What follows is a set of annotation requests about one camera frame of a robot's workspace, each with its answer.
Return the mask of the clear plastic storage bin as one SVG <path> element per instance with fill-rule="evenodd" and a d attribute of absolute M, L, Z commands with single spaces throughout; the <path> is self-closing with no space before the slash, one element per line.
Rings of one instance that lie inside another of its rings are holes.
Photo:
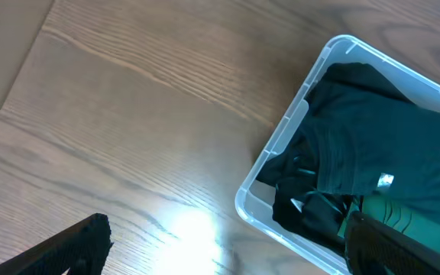
<path fill-rule="evenodd" d="M 329 274 L 348 274 L 345 259 L 328 248 L 282 228 L 272 219 L 275 189 L 256 180 L 263 165 L 286 149 L 309 110 L 306 95 L 333 63 L 368 63 L 413 103 L 440 112 L 440 85 L 357 37 L 342 34 L 325 44 L 280 123 L 260 152 L 235 197 L 235 208 L 248 224 L 271 236 Z"/>

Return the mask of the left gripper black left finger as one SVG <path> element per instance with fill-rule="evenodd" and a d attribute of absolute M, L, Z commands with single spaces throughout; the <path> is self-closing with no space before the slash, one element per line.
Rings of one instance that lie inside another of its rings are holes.
<path fill-rule="evenodd" d="M 0 264 L 0 275 L 100 275 L 111 233 L 108 216 L 95 213 Z"/>

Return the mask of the black garment with tag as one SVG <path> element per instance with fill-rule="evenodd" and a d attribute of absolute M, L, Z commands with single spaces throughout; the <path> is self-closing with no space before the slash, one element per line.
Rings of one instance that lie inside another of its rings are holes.
<path fill-rule="evenodd" d="M 345 240 L 338 235 L 353 198 L 317 190 L 306 180 L 285 177 L 275 184 L 272 218 L 285 230 L 342 256 Z"/>

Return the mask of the large black garment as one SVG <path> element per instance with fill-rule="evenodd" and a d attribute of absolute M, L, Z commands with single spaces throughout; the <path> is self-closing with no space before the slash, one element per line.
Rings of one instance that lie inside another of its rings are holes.
<path fill-rule="evenodd" d="M 307 98 L 309 111 L 285 151 L 268 160 L 257 180 L 306 180 L 324 193 L 372 193 L 395 174 L 401 118 L 415 105 L 369 64 L 331 65 Z"/>

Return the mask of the dark navy garment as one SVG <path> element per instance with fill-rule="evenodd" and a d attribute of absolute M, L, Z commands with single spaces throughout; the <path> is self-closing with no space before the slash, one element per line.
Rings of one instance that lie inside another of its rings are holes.
<path fill-rule="evenodd" d="M 301 124 L 325 193 L 381 192 L 440 223 L 440 113 L 382 93 L 320 81 Z"/>

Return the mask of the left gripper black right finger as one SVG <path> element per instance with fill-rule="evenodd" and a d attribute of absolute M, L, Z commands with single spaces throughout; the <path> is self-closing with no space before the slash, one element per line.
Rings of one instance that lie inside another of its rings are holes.
<path fill-rule="evenodd" d="M 357 275 L 440 275 L 439 253 L 362 212 L 349 215 L 345 260 Z"/>

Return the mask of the green garment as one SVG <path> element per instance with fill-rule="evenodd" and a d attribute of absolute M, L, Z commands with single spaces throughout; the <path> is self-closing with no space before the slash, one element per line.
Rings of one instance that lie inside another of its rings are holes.
<path fill-rule="evenodd" d="M 351 203 L 349 213 L 338 230 L 340 238 L 344 237 L 348 216 L 354 211 L 362 211 L 371 218 L 440 253 L 440 223 L 429 219 L 419 211 L 380 195 L 363 197 L 360 206 L 357 206 L 355 202 Z"/>

